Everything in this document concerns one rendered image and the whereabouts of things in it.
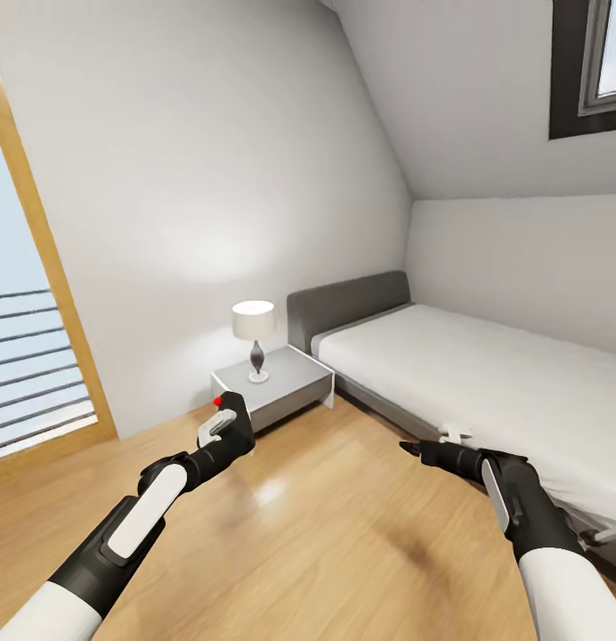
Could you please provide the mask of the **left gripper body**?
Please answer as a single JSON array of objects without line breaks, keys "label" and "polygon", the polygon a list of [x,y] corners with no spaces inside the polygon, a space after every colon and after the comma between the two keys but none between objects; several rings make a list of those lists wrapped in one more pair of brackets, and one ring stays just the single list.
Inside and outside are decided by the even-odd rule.
[{"label": "left gripper body", "polygon": [[206,451],[213,461],[214,469],[211,479],[228,468],[234,460],[245,455],[245,452],[248,451],[248,446],[239,429],[236,429],[224,436],[222,440],[203,447],[202,450]]}]

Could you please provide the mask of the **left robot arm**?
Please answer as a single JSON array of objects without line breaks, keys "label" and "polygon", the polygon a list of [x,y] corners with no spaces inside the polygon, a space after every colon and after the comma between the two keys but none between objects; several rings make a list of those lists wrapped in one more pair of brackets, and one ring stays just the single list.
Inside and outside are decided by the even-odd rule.
[{"label": "left robot arm", "polygon": [[218,411],[199,428],[197,452],[181,451],[142,471],[138,497],[124,496],[44,585],[0,630],[0,641],[92,641],[126,585],[166,527],[164,515],[248,451],[237,418]]}]

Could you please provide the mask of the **digital camera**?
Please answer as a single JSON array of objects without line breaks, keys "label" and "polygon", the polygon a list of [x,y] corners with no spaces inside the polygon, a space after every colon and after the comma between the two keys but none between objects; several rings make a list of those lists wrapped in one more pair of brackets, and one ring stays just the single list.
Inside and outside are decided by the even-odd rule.
[{"label": "digital camera", "polygon": [[226,391],[220,396],[220,398],[216,398],[214,400],[214,405],[217,407],[218,411],[234,410],[237,413],[237,418],[217,435],[221,436],[223,439],[227,434],[239,429],[243,437],[249,436],[251,439],[247,443],[248,451],[245,452],[245,455],[252,453],[255,447],[255,434],[253,427],[251,426],[246,404],[242,395],[233,393],[232,391]]}]

